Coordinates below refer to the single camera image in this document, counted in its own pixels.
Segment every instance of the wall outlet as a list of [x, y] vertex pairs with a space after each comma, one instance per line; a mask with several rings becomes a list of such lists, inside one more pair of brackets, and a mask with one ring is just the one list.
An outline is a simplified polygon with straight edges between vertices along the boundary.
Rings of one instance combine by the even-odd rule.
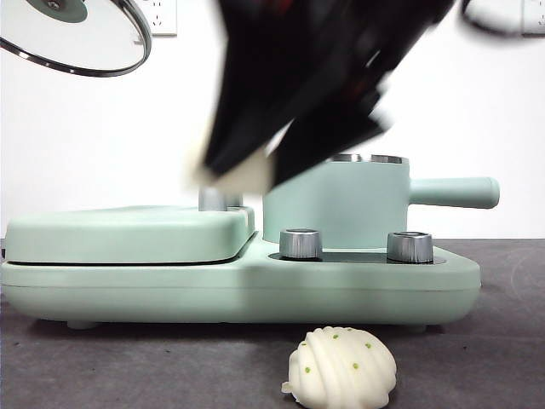
[[177, 0], [136, 0], [136, 3], [146, 16], [153, 36], [177, 35]]
[[545, 36], [545, 0], [523, 0], [523, 34]]

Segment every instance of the dark gray table surface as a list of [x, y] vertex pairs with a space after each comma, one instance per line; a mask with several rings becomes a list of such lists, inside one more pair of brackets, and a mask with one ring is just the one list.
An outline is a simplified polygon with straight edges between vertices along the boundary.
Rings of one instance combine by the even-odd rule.
[[[482, 267], [469, 316], [376, 334], [398, 364], [389, 408], [545, 408], [545, 240], [440, 240]], [[288, 357], [321, 325], [107, 324], [72, 331], [2, 300], [3, 409], [286, 408]]]

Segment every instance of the mint green breakfast maker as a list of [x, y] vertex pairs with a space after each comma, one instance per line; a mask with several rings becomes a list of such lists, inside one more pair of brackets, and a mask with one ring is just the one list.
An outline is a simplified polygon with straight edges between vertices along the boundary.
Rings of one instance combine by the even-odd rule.
[[[150, 53], [149, 27], [132, 0], [3, 2], [2, 15], [14, 16], [3, 19], [2, 48], [47, 68], [112, 77]], [[98, 34], [107, 48], [80, 41]], [[479, 265], [433, 247], [429, 234], [406, 232], [408, 207], [489, 209], [498, 199], [490, 178], [411, 180], [404, 158], [336, 155], [263, 198], [263, 232], [241, 198], [211, 187], [201, 189], [194, 208], [12, 219], [2, 292], [21, 313], [72, 328], [121, 321], [441, 324], [473, 306]]]

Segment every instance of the glass lid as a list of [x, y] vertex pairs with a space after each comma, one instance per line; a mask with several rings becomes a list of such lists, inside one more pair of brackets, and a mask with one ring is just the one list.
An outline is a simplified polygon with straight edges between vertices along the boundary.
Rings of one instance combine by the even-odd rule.
[[2, 0], [0, 45], [26, 60], [90, 77], [131, 72], [152, 35], [133, 0]]

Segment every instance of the silver control knob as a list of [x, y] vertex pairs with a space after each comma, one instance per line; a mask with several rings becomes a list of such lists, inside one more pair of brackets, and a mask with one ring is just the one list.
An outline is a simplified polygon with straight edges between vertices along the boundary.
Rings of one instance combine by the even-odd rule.
[[227, 198], [215, 187], [198, 190], [198, 211], [227, 211]]
[[432, 235], [419, 232], [390, 233], [387, 239], [387, 258], [397, 262], [432, 262]]
[[322, 258], [320, 232], [310, 228], [286, 228], [280, 232], [280, 256], [308, 259]]

